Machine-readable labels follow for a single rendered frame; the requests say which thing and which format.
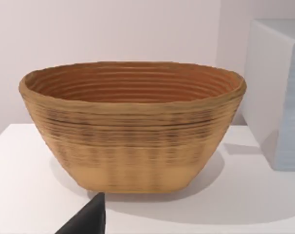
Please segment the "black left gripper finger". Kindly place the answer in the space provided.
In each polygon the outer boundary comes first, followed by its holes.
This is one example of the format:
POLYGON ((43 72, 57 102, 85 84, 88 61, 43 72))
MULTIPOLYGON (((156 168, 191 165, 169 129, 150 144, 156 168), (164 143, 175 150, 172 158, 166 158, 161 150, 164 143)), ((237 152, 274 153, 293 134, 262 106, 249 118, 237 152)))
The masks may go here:
POLYGON ((105 194, 100 192, 54 234, 105 234, 105 227, 105 194))

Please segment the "brown woven basket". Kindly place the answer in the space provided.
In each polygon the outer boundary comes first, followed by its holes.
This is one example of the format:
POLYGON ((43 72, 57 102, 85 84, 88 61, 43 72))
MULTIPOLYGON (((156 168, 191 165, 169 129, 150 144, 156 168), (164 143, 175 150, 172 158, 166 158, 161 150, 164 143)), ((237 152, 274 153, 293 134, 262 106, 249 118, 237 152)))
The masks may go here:
POLYGON ((89 191, 187 187, 228 130, 247 85, 192 63, 100 61, 35 70, 18 85, 41 137, 89 191))

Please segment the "white and blue box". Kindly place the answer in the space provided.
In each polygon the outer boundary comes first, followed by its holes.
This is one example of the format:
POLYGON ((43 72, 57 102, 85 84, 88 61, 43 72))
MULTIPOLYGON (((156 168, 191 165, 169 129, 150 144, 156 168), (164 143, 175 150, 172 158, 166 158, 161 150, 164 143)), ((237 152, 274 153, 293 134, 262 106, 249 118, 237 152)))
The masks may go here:
POLYGON ((295 171, 295 19, 256 19, 249 31, 242 115, 274 170, 295 171))

